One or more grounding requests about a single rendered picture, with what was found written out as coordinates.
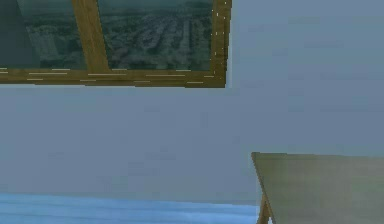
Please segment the pale wooden table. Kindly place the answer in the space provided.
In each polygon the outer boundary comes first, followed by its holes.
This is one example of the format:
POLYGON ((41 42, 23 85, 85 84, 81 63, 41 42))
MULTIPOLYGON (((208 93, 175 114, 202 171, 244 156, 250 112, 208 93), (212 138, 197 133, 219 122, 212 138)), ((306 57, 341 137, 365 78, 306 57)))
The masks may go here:
POLYGON ((262 190, 256 224, 384 224, 384 158, 251 154, 262 190))

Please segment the wooden framed window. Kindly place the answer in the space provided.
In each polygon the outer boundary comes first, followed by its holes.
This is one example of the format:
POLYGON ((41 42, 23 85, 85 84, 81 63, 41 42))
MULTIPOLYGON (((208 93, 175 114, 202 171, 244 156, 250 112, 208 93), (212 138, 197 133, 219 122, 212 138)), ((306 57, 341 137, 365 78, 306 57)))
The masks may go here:
POLYGON ((0 84, 223 88, 232 0, 213 0, 210 69, 127 70, 108 65, 97 0, 71 0, 87 68, 0 68, 0 84))

